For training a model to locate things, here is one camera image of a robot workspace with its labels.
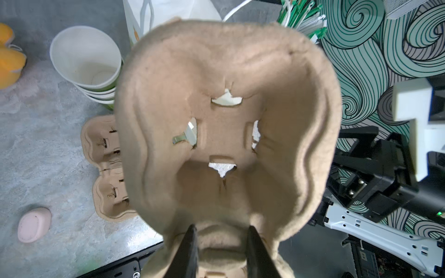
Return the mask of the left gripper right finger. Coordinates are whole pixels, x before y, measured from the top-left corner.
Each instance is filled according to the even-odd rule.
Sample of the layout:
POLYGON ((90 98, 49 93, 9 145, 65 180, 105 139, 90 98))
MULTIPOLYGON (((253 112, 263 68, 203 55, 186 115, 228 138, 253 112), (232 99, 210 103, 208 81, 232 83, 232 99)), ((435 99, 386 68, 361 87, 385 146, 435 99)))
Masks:
POLYGON ((248 229, 246 244, 248 278, 280 278, 280 274, 254 226, 250 226, 248 229))

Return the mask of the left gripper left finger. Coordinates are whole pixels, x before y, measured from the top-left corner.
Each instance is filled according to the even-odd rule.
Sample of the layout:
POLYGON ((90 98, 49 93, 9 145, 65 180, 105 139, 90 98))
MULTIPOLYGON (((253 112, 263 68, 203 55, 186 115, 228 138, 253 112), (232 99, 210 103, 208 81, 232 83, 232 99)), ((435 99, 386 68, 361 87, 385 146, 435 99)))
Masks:
POLYGON ((164 278, 196 278, 198 273, 198 235, 194 224, 187 229, 164 278))

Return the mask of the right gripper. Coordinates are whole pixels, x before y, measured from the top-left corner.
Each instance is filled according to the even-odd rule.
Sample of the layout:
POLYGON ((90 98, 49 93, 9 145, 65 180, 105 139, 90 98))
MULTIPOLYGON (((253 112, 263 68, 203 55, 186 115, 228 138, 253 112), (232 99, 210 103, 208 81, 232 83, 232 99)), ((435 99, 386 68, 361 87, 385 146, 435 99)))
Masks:
POLYGON ((378 140, 375 126, 343 129, 341 139, 355 142, 347 151, 336 149, 327 188, 346 208, 360 201, 364 217, 379 222, 404 208, 438 224, 445 222, 445 170, 428 165, 417 181, 407 138, 391 133, 378 140))

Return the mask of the single pulp cup carrier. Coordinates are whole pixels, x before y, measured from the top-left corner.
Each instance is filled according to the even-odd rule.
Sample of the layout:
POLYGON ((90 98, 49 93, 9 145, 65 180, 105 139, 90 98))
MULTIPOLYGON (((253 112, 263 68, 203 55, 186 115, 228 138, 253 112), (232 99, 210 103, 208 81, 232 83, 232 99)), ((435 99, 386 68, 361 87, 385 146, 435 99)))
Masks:
POLYGON ((199 278, 248 275, 249 227, 294 276, 278 247, 322 200, 342 118, 320 47, 280 25, 165 23, 134 46, 114 111, 130 204, 164 241, 142 277, 165 276, 190 225, 199 278))

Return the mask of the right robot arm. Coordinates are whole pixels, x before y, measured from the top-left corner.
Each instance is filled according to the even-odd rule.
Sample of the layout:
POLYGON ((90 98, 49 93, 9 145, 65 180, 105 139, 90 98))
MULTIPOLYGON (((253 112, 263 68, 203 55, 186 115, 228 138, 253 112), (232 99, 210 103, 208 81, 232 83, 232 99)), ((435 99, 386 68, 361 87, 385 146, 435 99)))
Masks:
POLYGON ((429 220, 445 222, 445 171, 429 166, 417 181, 405 136, 377 138, 375 126, 343 129, 340 139, 352 139, 347 151, 337 149, 324 198, 309 221, 351 235, 434 278, 445 275, 445 242, 416 236, 382 224, 399 208, 429 220))

